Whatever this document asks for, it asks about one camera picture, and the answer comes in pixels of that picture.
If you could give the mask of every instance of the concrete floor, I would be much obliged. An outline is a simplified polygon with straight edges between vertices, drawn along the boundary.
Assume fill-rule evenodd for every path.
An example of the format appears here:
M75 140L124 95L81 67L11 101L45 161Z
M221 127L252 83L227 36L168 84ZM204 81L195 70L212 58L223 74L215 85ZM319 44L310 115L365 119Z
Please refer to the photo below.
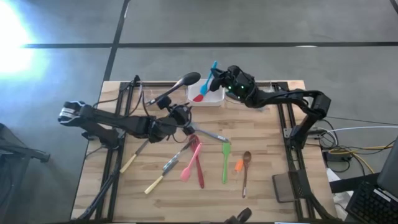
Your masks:
M57 123L64 101L96 102L110 48L14 49L16 44L112 43L124 0L1 1L0 123L28 146L51 153L32 161L7 223L69 219L87 141ZM120 43L398 41L388 0L132 0ZM110 80L176 80L239 65L257 80L304 80L332 99L329 116L398 123L398 47L118 49ZM378 124L328 118L335 128ZM395 129L339 132L340 143L378 146ZM380 171L388 152L364 157ZM345 164L330 164L342 169ZM339 174L361 175L359 165Z

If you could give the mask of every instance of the spoon head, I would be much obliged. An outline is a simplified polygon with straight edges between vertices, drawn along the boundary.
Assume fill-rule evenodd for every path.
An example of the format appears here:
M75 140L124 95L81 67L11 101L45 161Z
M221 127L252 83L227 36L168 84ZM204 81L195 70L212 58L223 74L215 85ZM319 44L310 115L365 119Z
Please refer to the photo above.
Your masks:
M251 161L251 153L249 151L244 152L243 162L249 163Z

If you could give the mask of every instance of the red tongs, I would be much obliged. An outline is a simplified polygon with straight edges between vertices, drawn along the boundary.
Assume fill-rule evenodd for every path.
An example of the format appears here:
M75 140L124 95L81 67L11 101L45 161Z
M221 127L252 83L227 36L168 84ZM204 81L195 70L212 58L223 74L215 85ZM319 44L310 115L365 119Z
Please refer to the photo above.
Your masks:
M192 152L195 153L195 150L198 147L200 140L196 134L191 134L189 136L189 140L191 141L192 139L195 139L195 140L193 140L193 142L191 144L191 149L192 149ZM197 156L196 160L197 160L199 185L200 185L200 188L204 189L205 188L205 180L203 179L203 173L202 173L201 167L200 167L199 156Z

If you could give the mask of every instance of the keyboard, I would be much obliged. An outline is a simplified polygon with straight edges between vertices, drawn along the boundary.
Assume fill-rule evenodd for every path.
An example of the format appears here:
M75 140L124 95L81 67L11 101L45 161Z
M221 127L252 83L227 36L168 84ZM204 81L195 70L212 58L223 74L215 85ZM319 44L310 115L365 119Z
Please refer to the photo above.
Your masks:
M398 224L398 203L368 182L359 185L346 211L361 223Z

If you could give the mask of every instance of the green spoon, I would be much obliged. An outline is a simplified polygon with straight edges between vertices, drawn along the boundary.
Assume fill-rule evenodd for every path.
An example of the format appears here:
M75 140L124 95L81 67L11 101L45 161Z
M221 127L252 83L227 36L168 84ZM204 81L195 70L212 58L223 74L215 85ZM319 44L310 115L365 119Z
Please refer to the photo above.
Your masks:
M226 183L228 176L228 155L231 152L231 145L229 143L223 143L223 154L224 154L224 170L223 170L223 184Z

